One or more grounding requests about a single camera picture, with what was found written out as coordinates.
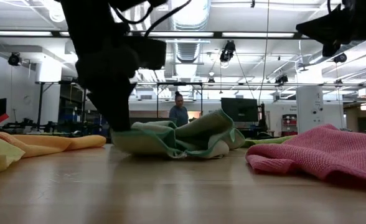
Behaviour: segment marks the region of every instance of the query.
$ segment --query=wooden table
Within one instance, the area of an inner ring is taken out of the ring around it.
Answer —
[[[0,224],[366,224],[366,192],[252,174],[244,153],[168,161],[108,146],[24,159],[0,173]]]

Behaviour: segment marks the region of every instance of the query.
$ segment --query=red object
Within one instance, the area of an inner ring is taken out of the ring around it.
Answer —
[[[334,184],[366,187],[366,134],[340,131],[331,124],[282,144],[252,146],[245,157],[258,172],[305,171]]]

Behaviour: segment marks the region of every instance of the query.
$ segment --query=ceiling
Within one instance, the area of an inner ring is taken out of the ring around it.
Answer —
[[[255,8],[250,7],[250,2],[248,0],[211,0],[208,22],[203,31],[296,32],[296,24],[327,14],[326,0],[270,0],[269,10],[267,0],[256,0]],[[335,7],[338,3],[340,3],[339,0],[332,0],[332,7]],[[145,7],[141,6],[128,10],[124,15],[128,19],[138,19],[145,13]],[[68,27],[62,18],[62,11],[59,11],[59,9],[59,6],[53,0],[0,0],[0,30],[67,30]],[[131,26],[131,29],[146,29],[151,23],[170,10],[168,5],[161,6],[151,14],[150,20],[138,26]],[[174,28],[172,23],[166,20],[157,26],[155,30],[171,31]],[[210,78],[209,73],[213,72],[215,81],[224,83],[245,82],[244,75],[252,83],[261,83],[263,80],[265,83],[268,81],[274,83],[275,77],[282,73],[287,74],[290,82],[295,82],[298,73],[301,73],[298,63],[309,63],[310,59],[317,59],[318,54],[322,50],[322,45],[311,39],[248,40],[232,38],[232,40],[235,41],[237,52],[227,68],[221,68],[220,62],[215,60],[215,58],[218,58],[218,54],[227,40],[204,40],[206,43],[201,44],[200,57],[195,63],[195,74],[189,77],[188,81],[198,82],[201,80],[207,82]],[[71,45],[69,39],[0,38],[0,45],[43,47],[56,55],[60,62],[65,65],[63,76],[74,76],[76,71],[73,69],[73,63],[76,60],[76,56],[71,54],[69,50],[66,50],[66,44],[67,46]],[[176,72],[178,69],[176,63],[180,62],[176,61],[174,44],[168,44],[167,52],[167,62],[163,77],[156,76],[157,80],[155,81],[173,81],[183,78]],[[346,51],[345,54],[348,56],[346,63],[338,64],[336,67],[332,62],[322,62],[318,65],[307,67],[309,71],[306,74],[312,75],[313,71],[322,70],[322,82],[332,83],[337,78],[343,77],[346,83],[366,83],[366,44],[356,45]],[[188,69],[191,65],[183,66],[185,69]],[[139,75],[136,79],[141,82],[154,81],[146,80],[142,75]],[[253,91],[259,91],[258,85],[250,86],[252,86],[251,89]],[[359,88],[347,87],[345,90],[341,90],[340,94],[357,96],[356,91]],[[221,87],[208,86],[207,89],[215,89],[212,94],[218,94]],[[243,95],[250,95],[248,85],[224,85],[222,89],[230,90],[235,94],[237,94],[237,90],[240,90]],[[276,88],[273,86],[267,86],[264,90],[270,90],[271,92],[264,91],[263,95],[276,93]],[[334,90],[334,87],[325,87],[326,93],[331,91],[328,94],[336,94],[336,92],[333,92]],[[284,94],[291,94],[294,91],[295,89],[291,88],[286,90]]]

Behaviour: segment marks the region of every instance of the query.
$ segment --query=person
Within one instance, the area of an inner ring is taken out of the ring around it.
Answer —
[[[189,122],[189,113],[183,106],[183,96],[178,91],[175,92],[175,106],[169,111],[169,118],[176,118],[176,126],[178,127]]]

